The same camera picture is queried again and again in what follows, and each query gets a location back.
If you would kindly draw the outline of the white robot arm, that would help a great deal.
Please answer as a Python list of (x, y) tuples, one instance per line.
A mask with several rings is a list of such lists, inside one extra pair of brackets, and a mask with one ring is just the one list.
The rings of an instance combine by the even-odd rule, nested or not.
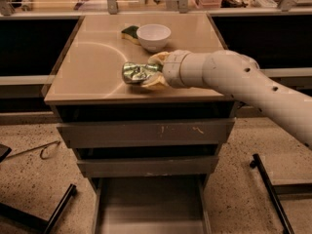
[(213, 89), (258, 109), (312, 149), (312, 97), (271, 80), (252, 58), (225, 50), (174, 51), (163, 60), (163, 69), (143, 82), (145, 88), (156, 85)]

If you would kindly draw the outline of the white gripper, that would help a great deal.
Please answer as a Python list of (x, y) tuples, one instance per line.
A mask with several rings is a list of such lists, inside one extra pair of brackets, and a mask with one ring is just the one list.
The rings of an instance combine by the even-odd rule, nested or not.
[(144, 89), (157, 91), (164, 90), (168, 84), (177, 89), (185, 88), (180, 75), (181, 65), (190, 54), (189, 51), (176, 50), (171, 53), (160, 52), (148, 59), (149, 64), (163, 65), (162, 73), (157, 72), (145, 80), (141, 86)]

